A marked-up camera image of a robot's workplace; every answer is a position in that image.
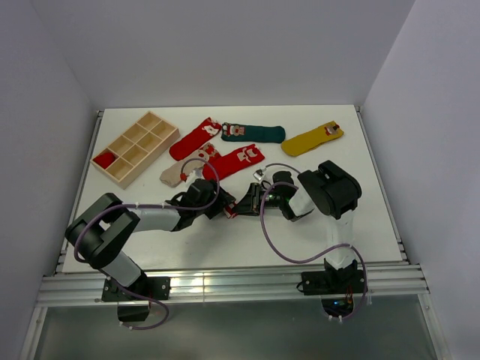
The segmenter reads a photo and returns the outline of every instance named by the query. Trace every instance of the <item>wooden compartment box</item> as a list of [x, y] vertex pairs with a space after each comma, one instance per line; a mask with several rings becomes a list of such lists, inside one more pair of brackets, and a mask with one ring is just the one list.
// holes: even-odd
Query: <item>wooden compartment box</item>
[[[120, 188], [125, 189], [179, 137], [177, 127], [153, 112], [147, 112], [120, 137], [96, 154], [90, 163]], [[94, 161], [98, 155], [105, 152], [111, 152], [115, 156], [115, 161], [106, 169]]]

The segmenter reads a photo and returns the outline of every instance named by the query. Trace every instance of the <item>glass panel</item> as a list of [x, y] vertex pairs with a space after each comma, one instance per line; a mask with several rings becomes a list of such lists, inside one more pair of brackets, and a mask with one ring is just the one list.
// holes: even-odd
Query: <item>glass panel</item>
[[119, 327], [116, 307], [50, 308], [35, 358], [435, 359], [415, 295], [373, 298], [342, 325], [329, 322], [319, 305], [177, 304], [167, 323], [148, 331]]

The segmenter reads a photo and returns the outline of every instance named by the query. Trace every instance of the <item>beige sock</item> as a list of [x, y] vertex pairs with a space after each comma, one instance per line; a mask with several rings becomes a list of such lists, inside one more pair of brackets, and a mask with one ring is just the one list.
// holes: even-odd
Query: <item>beige sock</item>
[[[206, 153], [206, 151], [202, 149], [192, 152], [185, 159], [177, 161], [171, 167], [164, 170], [162, 172], [162, 175], [160, 175], [160, 181], [170, 186], [171, 188], [174, 188], [175, 186], [180, 184], [182, 182], [182, 180], [180, 179], [180, 174], [182, 173], [182, 166], [185, 163], [185, 161], [191, 158], [202, 158], [202, 159], [208, 160], [209, 155]], [[205, 163], [203, 163], [202, 161], [199, 161], [199, 160], [191, 161], [187, 165], [185, 165], [183, 172], [185, 175], [188, 176], [188, 174], [190, 174], [192, 171], [196, 169], [202, 169], [203, 165], [205, 165]]]

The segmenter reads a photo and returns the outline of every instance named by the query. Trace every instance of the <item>metal extrusion bar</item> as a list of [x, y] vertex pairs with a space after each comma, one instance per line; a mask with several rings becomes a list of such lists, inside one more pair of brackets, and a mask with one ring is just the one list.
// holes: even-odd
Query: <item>metal extrusion bar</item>
[[[167, 304], [194, 302], [248, 302], [261, 300], [312, 299], [296, 289], [301, 272], [322, 270], [322, 266], [283, 266], [261, 269], [212, 271], [148, 271], [148, 276], [171, 277]], [[368, 266], [372, 296], [428, 293], [420, 265]], [[105, 277], [102, 274], [57, 274], [45, 277], [37, 297], [38, 307], [117, 305], [102, 303]], [[333, 299], [338, 295], [324, 295]], [[122, 304], [140, 304], [126, 301]]]
[[418, 295], [418, 300], [420, 301], [421, 311], [423, 312], [433, 348], [435, 349], [436, 358], [451, 360], [452, 354], [450, 353], [442, 327], [432, 306], [430, 294]]
[[33, 309], [30, 325], [28, 326], [27, 334], [23, 341], [23, 348], [19, 357], [20, 360], [33, 360], [35, 357], [46, 315], [46, 307], [36, 307]]

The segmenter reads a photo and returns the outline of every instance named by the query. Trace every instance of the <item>red sock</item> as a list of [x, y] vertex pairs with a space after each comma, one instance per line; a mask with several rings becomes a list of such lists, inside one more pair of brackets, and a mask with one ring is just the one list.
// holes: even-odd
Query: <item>red sock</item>
[[115, 161], [115, 155], [112, 154], [110, 151], [105, 151], [103, 154], [96, 156], [93, 161], [100, 165], [102, 169], [106, 169], [110, 165], [112, 165], [113, 161]]
[[[258, 164], [263, 159], [265, 159], [265, 156], [263, 156], [255, 144], [252, 144], [243, 148], [237, 148], [229, 154], [219, 157], [211, 165], [217, 170], [218, 177], [221, 180], [246, 167]], [[206, 180], [215, 180], [215, 175], [210, 166], [204, 166], [202, 174]]]
[[170, 147], [169, 153], [177, 161], [185, 159], [192, 152], [197, 150], [204, 143], [218, 134], [222, 125], [206, 118], [191, 133]]

